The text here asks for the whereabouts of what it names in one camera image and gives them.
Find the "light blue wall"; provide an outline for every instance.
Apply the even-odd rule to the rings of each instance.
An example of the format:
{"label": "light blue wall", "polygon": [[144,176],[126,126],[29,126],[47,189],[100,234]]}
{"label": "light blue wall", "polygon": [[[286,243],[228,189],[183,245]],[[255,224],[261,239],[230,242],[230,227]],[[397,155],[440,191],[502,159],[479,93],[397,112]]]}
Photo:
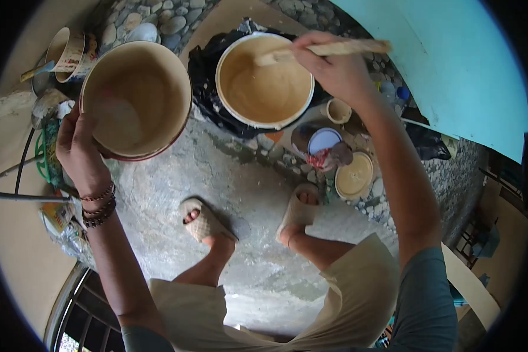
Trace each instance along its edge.
{"label": "light blue wall", "polygon": [[477,0],[332,0],[374,38],[437,131],[521,162],[528,102],[500,30]]}

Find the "sandal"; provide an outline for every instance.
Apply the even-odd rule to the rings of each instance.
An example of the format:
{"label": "sandal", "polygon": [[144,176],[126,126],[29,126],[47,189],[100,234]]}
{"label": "sandal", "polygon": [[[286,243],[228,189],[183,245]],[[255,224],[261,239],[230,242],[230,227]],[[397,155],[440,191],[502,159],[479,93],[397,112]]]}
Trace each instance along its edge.
{"label": "sandal", "polygon": [[[197,215],[197,218],[185,224],[184,219],[195,209],[199,210],[199,215]],[[180,215],[182,215],[182,223],[184,224],[184,227],[198,242],[201,243],[202,239],[213,234],[222,233],[235,241],[235,243],[239,243],[239,238],[226,229],[215,217],[213,212],[199,199],[186,199],[180,204],[178,210]]]}
{"label": "sandal", "polygon": [[[319,204],[312,206],[310,204],[305,204],[299,200],[298,195],[301,193],[313,194],[315,195],[317,202]],[[320,205],[319,201],[319,190],[317,186],[310,183],[305,183],[297,186],[292,193],[291,198],[289,199],[288,208],[285,210],[284,218],[280,227],[276,231],[276,241],[280,242],[280,234],[282,230],[293,224],[299,225],[312,225],[315,220],[315,215],[317,214],[317,208]]]}

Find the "forearm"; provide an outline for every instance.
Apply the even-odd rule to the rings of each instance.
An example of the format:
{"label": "forearm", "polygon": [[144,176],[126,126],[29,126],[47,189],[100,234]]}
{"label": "forearm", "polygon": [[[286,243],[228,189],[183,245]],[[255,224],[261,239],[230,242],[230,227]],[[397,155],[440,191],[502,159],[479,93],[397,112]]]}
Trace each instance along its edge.
{"label": "forearm", "polygon": [[439,246],[438,202],[401,120],[372,89],[362,92],[353,109],[370,132],[383,184],[399,236],[402,267],[427,243]]}
{"label": "forearm", "polygon": [[164,336],[162,321],[117,213],[88,230],[88,240],[108,303],[123,325]]}

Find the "black plastic bag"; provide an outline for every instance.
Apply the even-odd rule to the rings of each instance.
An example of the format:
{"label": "black plastic bag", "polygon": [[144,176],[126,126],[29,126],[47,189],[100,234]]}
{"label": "black plastic bag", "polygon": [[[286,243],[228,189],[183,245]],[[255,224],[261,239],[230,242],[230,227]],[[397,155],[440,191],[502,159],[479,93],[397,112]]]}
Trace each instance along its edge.
{"label": "black plastic bag", "polygon": [[421,160],[434,158],[448,160],[451,158],[450,152],[442,140],[442,134],[413,123],[409,123],[406,130]]}
{"label": "black plastic bag", "polygon": [[[219,128],[226,129],[240,138],[253,138],[261,133],[277,132],[275,129],[254,128],[240,122],[225,109],[217,94],[215,72],[221,55],[236,40],[255,31],[278,34],[290,40],[296,38],[295,35],[261,27],[251,19],[244,18],[239,29],[229,33],[219,33],[211,38],[204,49],[196,46],[189,53],[188,74],[192,82],[194,103],[199,107],[202,115],[208,117]],[[331,96],[315,81],[315,93],[309,108],[322,104],[330,98]]]}

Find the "foot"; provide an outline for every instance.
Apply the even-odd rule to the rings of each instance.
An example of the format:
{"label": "foot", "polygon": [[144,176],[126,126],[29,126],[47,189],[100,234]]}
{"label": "foot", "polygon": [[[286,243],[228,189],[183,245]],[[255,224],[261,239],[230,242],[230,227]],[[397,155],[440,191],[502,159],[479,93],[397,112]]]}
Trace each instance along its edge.
{"label": "foot", "polygon": [[[297,195],[300,201],[304,204],[309,204],[312,206],[319,205],[319,201],[314,194],[301,193]],[[306,236],[305,235],[305,225],[291,224],[286,226],[280,233],[280,242],[289,248],[289,240],[294,236]]]}
{"label": "foot", "polygon": [[[189,222],[194,221],[199,213],[199,209],[194,209],[190,214],[186,215],[186,217],[183,219],[183,223],[188,224]],[[222,233],[216,233],[206,237],[202,239],[202,242],[205,243],[212,251],[220,251],[228,256],[231,256],[235,251],[234,241]]]}

